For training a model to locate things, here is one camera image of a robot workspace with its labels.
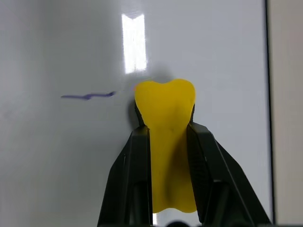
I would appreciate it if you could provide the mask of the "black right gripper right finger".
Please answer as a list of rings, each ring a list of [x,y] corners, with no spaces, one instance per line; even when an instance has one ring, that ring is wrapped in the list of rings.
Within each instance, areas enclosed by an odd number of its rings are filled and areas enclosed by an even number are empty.
[[[247,176],[207,127],[190,119],[187,160],[202,227],[272,225]]]

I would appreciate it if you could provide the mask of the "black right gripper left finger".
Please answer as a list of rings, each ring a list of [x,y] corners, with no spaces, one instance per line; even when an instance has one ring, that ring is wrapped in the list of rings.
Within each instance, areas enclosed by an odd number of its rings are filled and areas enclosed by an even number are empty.
[[[99,227],[153,225],[149,129],[138,107],[134,109],[139,126],[131,132],[109,171]]]

